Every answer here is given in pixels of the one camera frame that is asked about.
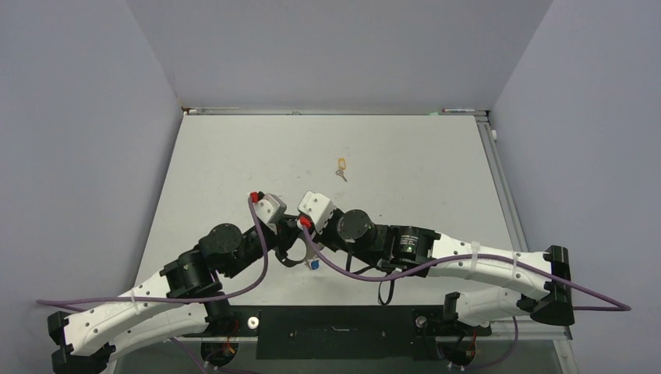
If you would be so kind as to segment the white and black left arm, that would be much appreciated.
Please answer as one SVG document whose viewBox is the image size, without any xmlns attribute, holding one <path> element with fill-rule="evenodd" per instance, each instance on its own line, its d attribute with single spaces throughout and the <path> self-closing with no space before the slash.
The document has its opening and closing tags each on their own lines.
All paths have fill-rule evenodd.
<svg viewBox="0 0 661 374">
<path fill-rule="evenodd" d="M 56 302 L 47 318 L 57 344 L 55 373 L 101 373 L 123 354 L 161 340 L 209 331 L 222 335 L 234 318 L 231 298 L 259 285 L 268 252 L 285 254 L 300 234 L 296 218 L 257 218 L 247 231 L 219 224 L 192 249 L 113 298 Z"/>
</svg>

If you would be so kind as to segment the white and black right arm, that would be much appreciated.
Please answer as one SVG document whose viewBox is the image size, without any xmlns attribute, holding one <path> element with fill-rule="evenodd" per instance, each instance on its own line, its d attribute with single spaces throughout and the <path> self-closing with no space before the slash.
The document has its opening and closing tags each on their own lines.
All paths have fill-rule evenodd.
<svg viewBox="0 0 661 374">
<path fill-rule="evenodd" d="M 575 322 L 564 247 L 542 252 L 495 249 L 430 229 L 375 224 L 363 210 L 335 210 L 317 220 L 302 214 L 297 224 L 316 255 L 321 248 L 346 252 L 382 272 L 381 282 L 454 277 L 487 284 L 481 291 L 446 294 L 440 322 L 450 333 L 515 316 L 551 326 Z"/>
</svg>

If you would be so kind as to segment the large metal keyring organizer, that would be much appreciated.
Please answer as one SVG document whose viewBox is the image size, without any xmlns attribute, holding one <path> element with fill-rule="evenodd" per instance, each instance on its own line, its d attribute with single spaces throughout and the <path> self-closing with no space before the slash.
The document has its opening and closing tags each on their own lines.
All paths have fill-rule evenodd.
<svg viewBox="0 0 661 374">
<path fill-rule="evenodd" d="M 287 267 L 292 268 L 296 266 L 305 266 L 309 270 L 308 262 L 318 260 L 318 256 L 311 249 L 309 243 L 299 236 L 296 243 L 288 250 L 287 253 L 276 253 L 277 261 Z"/>
</svg>

